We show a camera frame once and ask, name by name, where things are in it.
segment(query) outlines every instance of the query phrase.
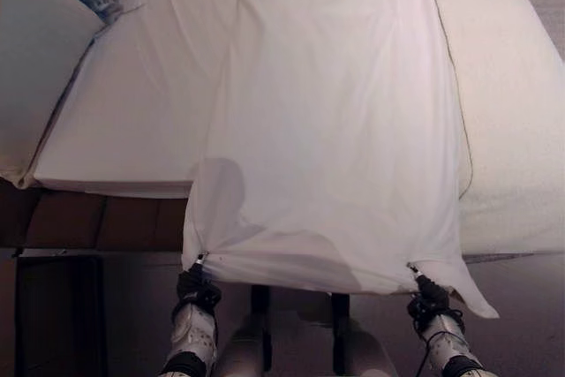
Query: white mattress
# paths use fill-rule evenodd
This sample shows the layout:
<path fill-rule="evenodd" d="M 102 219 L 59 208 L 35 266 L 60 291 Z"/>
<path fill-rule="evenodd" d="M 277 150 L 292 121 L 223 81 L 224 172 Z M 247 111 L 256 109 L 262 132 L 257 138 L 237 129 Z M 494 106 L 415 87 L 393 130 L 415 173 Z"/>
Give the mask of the white mattress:
<path fill-rule="evenodd" d="M 187 197 L 236 0 L 122 0 L 87 54 L 34 177 L 56 189 Z"/>
<path fill-rule="evenodd" d="M 528 0 L 437 2 L 473 158 L 463 252 L 562 251 L 562 61 Z M 124 3 L 142 6 L 89 52 L 34 176 L 58 189 L 185 197 L 237 0 Z M 470 177 L 462 161 L 462 188 Z"/>

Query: cable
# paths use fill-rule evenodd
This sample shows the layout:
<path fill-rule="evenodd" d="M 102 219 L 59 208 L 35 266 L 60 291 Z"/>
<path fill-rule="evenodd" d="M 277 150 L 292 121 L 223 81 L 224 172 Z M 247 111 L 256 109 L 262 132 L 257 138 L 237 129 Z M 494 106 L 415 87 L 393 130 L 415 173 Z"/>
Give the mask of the cable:
<path fill-rule="evenodd" d="M 441 336 L 441 335 L 451 335 L 453 337 L 455 337 L 456 339 L 459 339 L 460 342 L 467 344 L 467 342 L 462 339 L 460 336 L 456 335 L 455 333 L 451 333 L 450 331 L 438 331 L 437 333 L 433 333 L 429 339 L 426 340 L 426 354 L 424 355 L 424 357 L 422 358 L 422 362 L 420 363 L 420 367 L 418 368 L 418 371 L 416 372 L 415 377 L 420 377 L 420 374 L 422 374 L 422 370 L 424 369 L 424 365 L 426 364 L 427 361 L 427 357 L 430 356 L 430 351 L 432 350 L 432 340 L 437 337 L 437 336 Z"/>

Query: white sheet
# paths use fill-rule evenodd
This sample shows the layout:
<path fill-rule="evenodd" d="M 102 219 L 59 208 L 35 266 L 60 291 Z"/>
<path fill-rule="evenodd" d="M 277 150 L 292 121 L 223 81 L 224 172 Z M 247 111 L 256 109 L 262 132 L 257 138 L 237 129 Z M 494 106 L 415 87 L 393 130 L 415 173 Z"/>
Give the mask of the white sheet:
<path fill-rule="evenodd" d="M 185 268 L 496 312 L 461 258 L 456 84 L 434 0 L 240 0 L 185 224 Z"/>
<path fill-rule="evenodd" d="M 34 173 L 47 187 L 187 197 L 236 0 L 123 0 Z"/>

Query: bed sheet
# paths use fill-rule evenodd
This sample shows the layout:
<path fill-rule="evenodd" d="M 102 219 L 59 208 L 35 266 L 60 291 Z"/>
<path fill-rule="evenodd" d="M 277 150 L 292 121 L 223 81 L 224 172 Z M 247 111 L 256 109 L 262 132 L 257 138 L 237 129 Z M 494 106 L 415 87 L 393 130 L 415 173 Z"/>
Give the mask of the bed sheet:
<path fill-rule="evenodd" d="M 410 262 L 496 316 L 461 257 L 456 93 L 434 0 L 241 0 L 184 267 L 389 294 Z"/>

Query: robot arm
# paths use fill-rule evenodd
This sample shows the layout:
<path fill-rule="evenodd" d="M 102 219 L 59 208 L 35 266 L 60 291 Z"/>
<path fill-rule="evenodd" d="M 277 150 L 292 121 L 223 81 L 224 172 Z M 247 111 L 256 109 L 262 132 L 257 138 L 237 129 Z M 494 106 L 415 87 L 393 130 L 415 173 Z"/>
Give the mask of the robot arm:
<path fill-rule="evenodd" d="M 202 276 L 206 254 L 178 276 L 172 350 L 162 377 L 208 377 L 217 357 L 214 308 L 222 293 Z"/>
<path fill-rule="evenodd" d="M 414 329 L 426 342 L 426 357 L 441 377 L 496 377 L 471 353 L 464 337 L 463 314 L 449 307 L 449 295 L 415 267 L 410 266 L 419 293 L 408 305 Z"/>

